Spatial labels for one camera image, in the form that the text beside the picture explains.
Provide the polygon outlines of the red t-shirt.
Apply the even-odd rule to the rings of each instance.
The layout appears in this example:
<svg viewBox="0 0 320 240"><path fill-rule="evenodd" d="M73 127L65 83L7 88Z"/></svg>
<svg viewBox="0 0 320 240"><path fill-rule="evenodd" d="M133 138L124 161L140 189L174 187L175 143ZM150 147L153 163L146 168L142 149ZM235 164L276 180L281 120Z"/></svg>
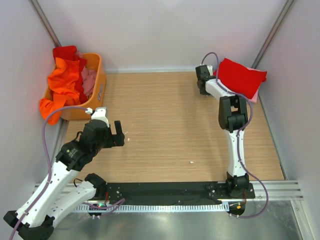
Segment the red t-shirt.
<svg viewBox="0 0 320 240"><path fill-rule="evenodd" d="M255 95L261 84L267 80L267 71L251 71L246 66L224 58L218 67L218 79L229 90L247 97Z"/></svg>

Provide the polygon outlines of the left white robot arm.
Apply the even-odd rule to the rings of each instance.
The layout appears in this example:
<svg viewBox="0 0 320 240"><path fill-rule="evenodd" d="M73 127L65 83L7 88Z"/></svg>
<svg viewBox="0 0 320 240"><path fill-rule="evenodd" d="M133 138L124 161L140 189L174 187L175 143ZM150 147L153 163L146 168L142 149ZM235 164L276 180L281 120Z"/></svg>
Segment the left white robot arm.
<svg viewBox="0 0 320 240"><path fill-rule="evenodd" d="M101 200L107 193L106 181L90 173L78 187L57 200L65 186L89 164L101 149L122 147L125 135L119 120L116 133L103 120L90 120L70 142L65 143L49 163L49 172L34 194L19 209L8 211L3 219L24 240L47 240L59 222L85 201Z"/></svg>

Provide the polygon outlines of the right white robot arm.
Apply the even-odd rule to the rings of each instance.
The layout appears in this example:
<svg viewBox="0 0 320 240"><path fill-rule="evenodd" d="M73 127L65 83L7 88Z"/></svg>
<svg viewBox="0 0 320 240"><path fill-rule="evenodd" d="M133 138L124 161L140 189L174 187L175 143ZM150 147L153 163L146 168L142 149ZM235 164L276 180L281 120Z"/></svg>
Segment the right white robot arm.
<svg viewBox="0 0 320 240"><path fill-rule="evenodd" d="M250 184L244 151L244 134L249 120L247 101L223 85L214 75L212 66L199 65L195 73L199 92L219 101L218 124L225 132L228 147L225 192L231 198L243 198Z"/></svg>

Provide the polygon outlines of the dusty pink shirt in basket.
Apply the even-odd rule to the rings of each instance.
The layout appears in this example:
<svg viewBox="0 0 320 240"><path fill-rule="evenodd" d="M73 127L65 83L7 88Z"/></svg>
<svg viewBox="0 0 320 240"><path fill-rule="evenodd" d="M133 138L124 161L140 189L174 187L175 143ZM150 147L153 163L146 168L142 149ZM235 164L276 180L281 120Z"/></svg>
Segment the dusty pink shirt in basket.
<svg viewBox="0 0 320 240"><path fill-rule="evenodd" d="M75 89L79 92L80 103L83 104L88 101L93 93L97 72L94 69L88 69L86 67L88 61L83 58L83 54L79 50L76 51L76 55L80 60L80 72L75 84Z"/></svg>

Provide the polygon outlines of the folded pink t-shirt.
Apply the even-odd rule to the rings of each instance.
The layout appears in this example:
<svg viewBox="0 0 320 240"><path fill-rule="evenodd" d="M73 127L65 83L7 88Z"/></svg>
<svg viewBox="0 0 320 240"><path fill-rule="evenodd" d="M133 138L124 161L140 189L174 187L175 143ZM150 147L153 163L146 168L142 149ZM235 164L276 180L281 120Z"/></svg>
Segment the folded pink t-shirt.
<svg viewBox="0 0 320 240"><path fill-rule="evenodd" d="M256 69L254 69L254 68L247 67L247 69L250 70L250 71L259 72L259 70L256 70ZM254 96L250 99L250 101L251 101L252 103L256 103L256 102L257 102L257 100L258 100L258 93L259 93L259 88L256 90Z"/></svg>

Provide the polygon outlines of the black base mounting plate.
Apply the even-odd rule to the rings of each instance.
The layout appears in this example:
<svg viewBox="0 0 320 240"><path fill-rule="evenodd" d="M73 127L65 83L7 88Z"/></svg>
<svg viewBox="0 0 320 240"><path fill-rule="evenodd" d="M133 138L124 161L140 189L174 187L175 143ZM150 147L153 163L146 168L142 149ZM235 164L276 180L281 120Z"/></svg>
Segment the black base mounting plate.
<svg viewBox="0 0 320 240"><path fill-rule="evenodd" d="M132 182L108 183L108 199L115 203L125 199L133 206L199 206L219 205L223 200L254 199L253 185L229 191L225 182Z"/></svg>

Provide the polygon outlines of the orange t-shirt in basket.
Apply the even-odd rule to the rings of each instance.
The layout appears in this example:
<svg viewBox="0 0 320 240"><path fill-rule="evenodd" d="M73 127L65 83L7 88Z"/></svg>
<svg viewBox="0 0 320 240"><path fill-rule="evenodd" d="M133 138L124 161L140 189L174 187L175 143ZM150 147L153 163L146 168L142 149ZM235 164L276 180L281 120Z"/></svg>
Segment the orange t-shirt in basket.
<svg viewBox="0 0 320 240"><path fill-rule="evenodd" d="M62 107L81 104L80 93L76 90L80 61L56 57L55 64L55 70L47 77L48 87L53 92L52 99L42 98L39 101L39 111L43 119Z"/></svg>

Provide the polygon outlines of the orange plastic laundry basket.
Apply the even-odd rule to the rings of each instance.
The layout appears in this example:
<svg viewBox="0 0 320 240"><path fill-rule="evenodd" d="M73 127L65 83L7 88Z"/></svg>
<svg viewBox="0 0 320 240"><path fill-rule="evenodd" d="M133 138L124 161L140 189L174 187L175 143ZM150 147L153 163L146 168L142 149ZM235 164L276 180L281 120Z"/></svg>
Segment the orange plastic laundry basket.
<svg viewBox="0 0 320 240"><path fill-rule="evenodd" d="M97 72L94 89L91 97L85 103L75 105L76 107L95 109L103 104L103 97L106 87L106 74L103 70L101 56L97 53L82 53L83 58L87 60L86 67ZM43 98L52 99L53 92L47 86Z"/></svg>

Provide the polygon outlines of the dark red shirt in basket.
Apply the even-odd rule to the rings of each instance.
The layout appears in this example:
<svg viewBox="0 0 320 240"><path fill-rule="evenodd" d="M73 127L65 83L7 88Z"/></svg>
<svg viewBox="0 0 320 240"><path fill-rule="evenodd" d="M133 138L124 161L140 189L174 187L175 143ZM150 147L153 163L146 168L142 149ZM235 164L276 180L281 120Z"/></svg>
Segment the dark red shirt in basket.
<svg viewBox="0 0 320 240"><path fill-rule="evenodd" d="M83 58L82 54L77 50L76 46L74 45L56 47L53 49L52 53L54 59L60 58L63 60L73 62L79 61L78 79L75 82L75 90L79 93L80 104L85 103L88 100L88 97L84 93L82 72L86 67L87 60Z"/></svg>

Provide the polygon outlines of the right aluminium frame post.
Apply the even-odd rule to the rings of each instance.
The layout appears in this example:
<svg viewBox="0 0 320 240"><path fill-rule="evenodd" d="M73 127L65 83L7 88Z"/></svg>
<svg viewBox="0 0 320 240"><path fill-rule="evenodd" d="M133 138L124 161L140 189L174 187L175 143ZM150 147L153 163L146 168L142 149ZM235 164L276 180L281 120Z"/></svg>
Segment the right aluminium frame post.
<svg viewBox="0 0 320 240"><path fill-rule="evenodd" d="M269 33L267 34L267 37L265 38L255 60L253 61L253 64L251 66L253 69L256 69L259 66L268 48L272 44L273 40L275 39L277 33L281 29L283 23L285 22L287 16L289 15L291 9L293 8L296 2L296 0L286 0L284 2L283 7L278 13Z"/></svg>

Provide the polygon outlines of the aluminium frame post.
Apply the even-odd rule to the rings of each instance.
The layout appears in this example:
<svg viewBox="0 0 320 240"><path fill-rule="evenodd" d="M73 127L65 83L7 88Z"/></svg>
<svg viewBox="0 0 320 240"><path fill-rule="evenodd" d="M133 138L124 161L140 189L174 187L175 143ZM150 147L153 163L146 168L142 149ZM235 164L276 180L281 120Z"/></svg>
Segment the aluminium frame post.
<svg viewBox="0 0 320 240"><path fill-rule="evenodd" d="M29 0L30 5L32 6L35 14L43 25L45 31L47 32L50 40L52 41L55 47L61 47L61 42L59 41L53 27L51 26L45 12L43 11L41 5L38 0Z"/></svg>
<svg viewBox="0 0 320 240"><path fill-rule="evenodd" d="M255 60L253 61L253 64L251 66L253 69L256 69L259 66L268 48L272 44L273 40L275 39L277 33L281 29L283 23L285 22L287 16L289 15L291 9L293 8L296 2L296 0L286 0L284 2L283 7L278 13L269 33L267 34L267 37L265 38Z"/></svg>

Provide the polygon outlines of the left aluminium frame post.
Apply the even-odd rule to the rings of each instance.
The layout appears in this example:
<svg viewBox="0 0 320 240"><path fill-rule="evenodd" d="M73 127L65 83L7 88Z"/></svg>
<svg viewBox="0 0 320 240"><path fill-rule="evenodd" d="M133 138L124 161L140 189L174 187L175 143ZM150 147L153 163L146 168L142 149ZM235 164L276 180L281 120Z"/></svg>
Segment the left aluminium frame post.
<svg viewBox="0 0 320 240"><path fill-rule="evenodd" d="M51 26L45 12L43 11L41 5L38 0L29 0L30 5L32 6L35 14L43 25L45 31L47 32L50 40L52 41L55 47L61 47L61 42L59 41L53 27Z"/></svg>

